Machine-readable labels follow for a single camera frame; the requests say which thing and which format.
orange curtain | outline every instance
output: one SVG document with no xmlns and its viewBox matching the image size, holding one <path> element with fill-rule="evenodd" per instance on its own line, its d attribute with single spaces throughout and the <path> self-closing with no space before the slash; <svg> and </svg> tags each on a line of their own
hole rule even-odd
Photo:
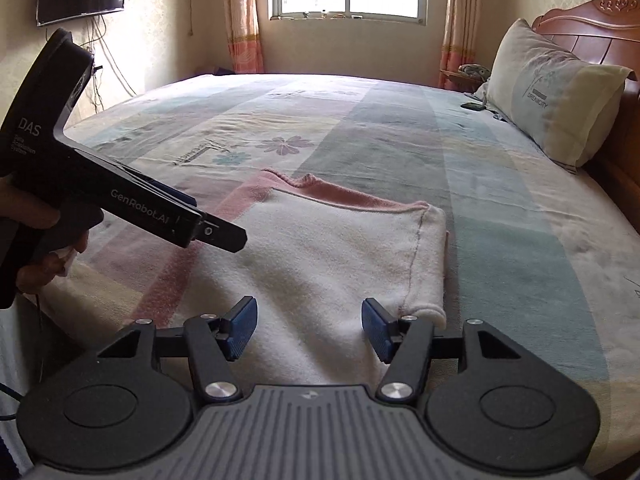
<svg viewBox="0 0 640 480">
<path fill-rule="evenodd" d="M 234 72 L 264 73 L 255 0 L 224 0 L 226 37 Z"/>
<path fill-rule="evenodd" d="M 476 37 L 480 22 L 482 0 L 449 0 L 447 21 L 442 45 L 440 69 L 457 72 L 460 65 L 473 63 L 476 56 Z M 440 74 L 440 88 L 454 90 L 455 86 Z"/>
</svg>

human hand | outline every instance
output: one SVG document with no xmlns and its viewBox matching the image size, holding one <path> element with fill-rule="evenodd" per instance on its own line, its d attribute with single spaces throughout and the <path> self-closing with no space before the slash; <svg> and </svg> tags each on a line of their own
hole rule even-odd
<svg viewBox="0 0 640 480">
<path fill-rule="evenodd" d="M 49 229 L 60 219 L 60 213 L 39 198 L 17 189 L 5 178 L 0 179 L 0 218 L 10 218 L 34 229 Z M 79 253 L 86 249 L 89 233 L 85 232 L 73 245 Z M 21 292 L 36 294 L 56 274 L 62 272 L 65 261 L 49 253 L 18 272 L 16 286 Z"/>
</svg>

wooden bedside table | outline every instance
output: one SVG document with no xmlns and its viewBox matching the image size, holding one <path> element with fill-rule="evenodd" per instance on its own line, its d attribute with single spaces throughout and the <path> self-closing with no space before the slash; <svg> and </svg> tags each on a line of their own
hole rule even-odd
<svg viewBox="0 0 640 480">
<path fill-rule="evenodd" d="M 456 86 L 458 92 L 471 92 L 473 94 L 483 83 L 483 81 L 479 79 L 475 79 L 466 74 L 461 74 L 460 72 L 440 70 L 440 73 Z"/>
</svg>

purple flower pattern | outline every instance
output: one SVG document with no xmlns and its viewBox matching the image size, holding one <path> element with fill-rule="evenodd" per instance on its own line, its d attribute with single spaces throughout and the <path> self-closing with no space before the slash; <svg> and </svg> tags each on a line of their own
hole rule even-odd
<svg viewBox="0 0 640 480">
<path fill-rule="evenodd" d="M 271 140 L 264 140 L 256 145 L 256 148 L 264 150 L 265 153 L 276 152 L 278 155 L 293 155 L 300 153 L 298 148 L 310 148 L 314 144 L 307 139 L 303 139 L 299 135 L 284 140 L 282 137 L 273 137 Z"/>
</svg>

wooden headboard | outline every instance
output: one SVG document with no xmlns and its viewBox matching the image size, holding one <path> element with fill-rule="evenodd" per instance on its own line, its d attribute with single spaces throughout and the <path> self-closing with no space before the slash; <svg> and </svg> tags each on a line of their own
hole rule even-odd
<svg viewBox="0 0 640 480">
<path fill-rule="evenodd" d="M 553 9 L 533 29 L 584 61 L 627 66 L 640 77 L 640 0 Z M 627 80 L 616 123 L 585 169 L 640 233 L 640 82 Z"/>
</svg>

